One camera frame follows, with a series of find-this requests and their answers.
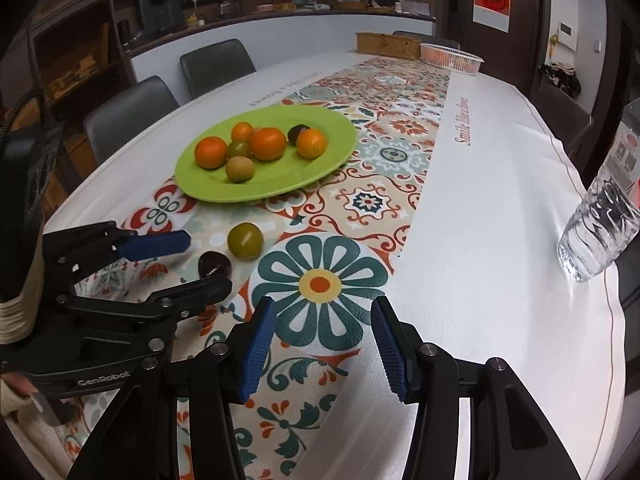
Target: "box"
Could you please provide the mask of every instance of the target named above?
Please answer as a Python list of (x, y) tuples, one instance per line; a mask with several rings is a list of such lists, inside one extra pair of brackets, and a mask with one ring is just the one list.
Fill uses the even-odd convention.
[(358, 43), (356, 52), (375, 56), (397, 57), (399, 59), (420, 59), (420, 40), (379, 34), (376, 32), (356, 32)]

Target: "white plastic basket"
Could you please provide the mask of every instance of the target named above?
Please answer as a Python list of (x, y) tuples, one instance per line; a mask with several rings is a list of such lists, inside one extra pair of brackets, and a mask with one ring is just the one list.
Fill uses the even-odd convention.
[(450, 68), (463, 74), (476, 75), (484, 59), (448, 46), (420, 44), (422, 60), (438, 68)]

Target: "bottle label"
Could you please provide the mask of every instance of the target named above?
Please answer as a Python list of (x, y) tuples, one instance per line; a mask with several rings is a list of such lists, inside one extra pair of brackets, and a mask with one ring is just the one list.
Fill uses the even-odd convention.
[(640, 209), (640, 139), (620, 121), (604, 166), (629, 201)]

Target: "orange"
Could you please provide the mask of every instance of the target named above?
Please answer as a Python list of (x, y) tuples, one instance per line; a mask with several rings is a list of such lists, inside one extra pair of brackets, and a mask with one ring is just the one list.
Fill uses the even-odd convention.
[(327, 140), (320, 130), (303, 130), (296, 140), (298, 153), (305, 158), (317, 158), (326, 150)]
[(287, 137), (277, 128), (261, 128), (249, 138), (254, 157), (263, 162), (276, 160), (287, 147)]
[(205, 170), (215, 170), (226, 162), (226, 142), (220, 137), (205, 137), (196, 144), (193, 155)]
[(242, 140), (246, 142), (253, 132), (254, 127), (243, 121), (231, 129), (231, 140)]

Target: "gendobot logo text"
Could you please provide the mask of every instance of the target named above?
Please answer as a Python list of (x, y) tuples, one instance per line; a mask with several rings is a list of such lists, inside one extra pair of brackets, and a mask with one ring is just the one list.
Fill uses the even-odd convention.
[(116, 379), (124, 379), (125, 377), (129, 377), (129, 372), (123, 372), (121, 374), (112, 374), (107, 376), (98, 377), (96, 379), (87, 379), (86, 381), (78, 381), (79, 386), (88, 386), (89, 384), (97, 384), (97, 383), (107, 383), (109, 381), (115, 381)]

